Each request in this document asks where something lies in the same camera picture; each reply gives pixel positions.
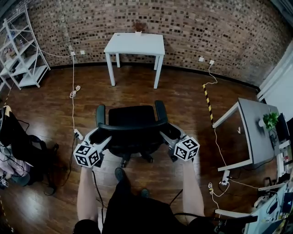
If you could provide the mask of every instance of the chair armrest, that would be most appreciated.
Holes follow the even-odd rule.
[[[156,105],[158,120],[162,120],[165,118],[168,120],[167,112],[166,112],[166,108],[165,108],[164,103],[162,101],[157,100],[157,101],[155,101],[155,105]]]
[[[97,121],[97,127],[98,127],[99,123],[106,124],[106,107],[105,107],[105,105],[99,105],[97,107],[96,121]]]

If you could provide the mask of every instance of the white wall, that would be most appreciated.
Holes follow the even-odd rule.
[[[276,106],[287,121],[293,118],[293,41],[260,89],[259,101],[265,99],[267,104]]]

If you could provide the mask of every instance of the gray tabletop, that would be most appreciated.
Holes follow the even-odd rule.
[[[254,164],[266,161],[279,154],[279,141],[275,146],[275,152],[271,144],[269,132],[266,127],[260,127],[258,122],[264,114],[270,112],[279,113],[275,106],[270,106],[261,102],[239,98],[240,109],[244,118],[244,127],[248,132],[248,147],[251,148],[252,160]]]

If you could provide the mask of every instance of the person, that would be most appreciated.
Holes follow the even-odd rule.
[[[187,225],[173,215],[170,206],[148,197],[144,189],[141,196],[131,193],[131,185],[122,168],[116,168],[116,190],[109,201],[102,234],[115,233],[212,233],[213,226],[204,218],[204,203],[191,160],[183,164],[183,211],[198,216],[185,216]],[[78,223],[74,234],[100,234],[98,208],[92,168],[82,167],[77,195]]]

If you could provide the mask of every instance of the black sleeve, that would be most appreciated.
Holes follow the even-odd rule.
[[[215,226],[205,217],[195,218],[188,225],[189,231],[194,232],[196,230],[197,233],[201,233],[201,230],[202,230],[203,231],[202,233],[211,234],[211,233],[214,233],[214,229],[215,229]]]
[[[95,221],[92,221],[90,219],[84,219],[81,221],[78,221],[77,224],[75,224],[73,234],[101,234],[98,224]]]

